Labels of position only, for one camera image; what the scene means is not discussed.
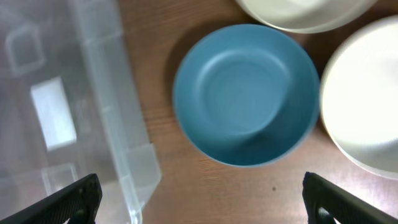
bowl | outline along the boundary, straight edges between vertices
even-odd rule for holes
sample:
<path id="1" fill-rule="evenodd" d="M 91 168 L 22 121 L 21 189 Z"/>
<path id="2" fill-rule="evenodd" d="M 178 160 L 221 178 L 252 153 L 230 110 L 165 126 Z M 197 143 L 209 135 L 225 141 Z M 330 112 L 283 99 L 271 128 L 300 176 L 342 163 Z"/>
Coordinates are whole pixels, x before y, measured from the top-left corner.
<path id="1" fill-rule="evenodd" d="M 376 0 L 237 0 L 253 18 L 269 26 L 301 34 L 343 26 Z"/>
<path id="2" fill-rule="evenodd" d="M 319 79 L 307 53 L 265 26 L 217 30 L 182 60 L 173 104 L 189 140 L 231 166 L 286 155 L 318 118 Z"/>
<path id="3" fill-rule="evenodd" d="M 398 179 L 398 16 L 357 31 L 334 53 L 321 87 L 323 123 L 339 149 Z"/>

white bowl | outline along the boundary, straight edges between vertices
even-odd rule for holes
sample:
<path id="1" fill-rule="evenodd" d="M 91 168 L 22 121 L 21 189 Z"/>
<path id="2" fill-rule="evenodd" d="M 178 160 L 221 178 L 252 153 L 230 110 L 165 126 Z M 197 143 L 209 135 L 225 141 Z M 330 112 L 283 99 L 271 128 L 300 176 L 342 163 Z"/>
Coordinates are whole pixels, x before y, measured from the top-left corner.
<path id="1" fill-rule="evenodd" d="M 353 34 L 323 74 L 326 130 L 354 163 L 398 179 L 398 16 Z"/>
<path id="2" fill-rule="evenodd" d="M 236 0 L 253 18 L 269 26 L 310 34 L 343 26 L 376 0 Z"/>

blue bowl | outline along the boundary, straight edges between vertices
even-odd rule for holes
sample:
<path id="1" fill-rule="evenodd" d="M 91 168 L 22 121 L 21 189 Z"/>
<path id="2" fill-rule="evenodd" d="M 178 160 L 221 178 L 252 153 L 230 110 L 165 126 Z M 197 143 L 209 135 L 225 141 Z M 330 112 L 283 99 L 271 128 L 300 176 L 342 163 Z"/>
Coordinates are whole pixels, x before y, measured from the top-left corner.
<path id="1" fill-rule="evenodd" d="M 185 56 L 174 83 L 177 119 L 191 142 L 231 166 L 275 162 L 312 130 L 319 79 L 307 53 L 264 26 L 217 30 Z"/>

white rectangle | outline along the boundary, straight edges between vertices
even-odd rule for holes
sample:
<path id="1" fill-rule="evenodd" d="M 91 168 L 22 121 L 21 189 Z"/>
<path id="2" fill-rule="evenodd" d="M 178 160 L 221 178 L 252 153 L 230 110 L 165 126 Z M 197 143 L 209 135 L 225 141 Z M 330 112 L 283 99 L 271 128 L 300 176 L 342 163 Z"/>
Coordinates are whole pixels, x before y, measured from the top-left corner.
<path id="1" fill-rule="evenodd" d="M 37 116 L 47 150 L 51 151 L 76 141 L 76 131 L 60 77 L 32 86 Z"/>

wooden table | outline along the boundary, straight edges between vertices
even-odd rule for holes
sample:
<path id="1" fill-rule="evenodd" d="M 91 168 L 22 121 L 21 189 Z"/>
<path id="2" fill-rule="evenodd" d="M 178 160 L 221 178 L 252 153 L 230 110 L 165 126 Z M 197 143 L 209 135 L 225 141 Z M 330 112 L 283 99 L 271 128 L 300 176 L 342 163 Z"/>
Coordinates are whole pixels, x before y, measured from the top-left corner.
<path id="1" fill-rule="evenodd" d="M 126 42 L 150 139 L 163 172 L 144 210 L 145 224 L 306 223 L 302 179 L 316 172 L 398 217 L 398 182 L 372 175 L 337 149 L 318 122 L 301 146 L 275 164 L 240 169 L 195 149 L 175 119 L 171 94 L 177 67 L 195 42 L 221 27 L 257 23 L 233 0 L 119 0 Z M 320 74 L 342 41 L 376 19 L 398 13 L 379 1 L 359 19 L 321 34 L 288 34 Z"/>

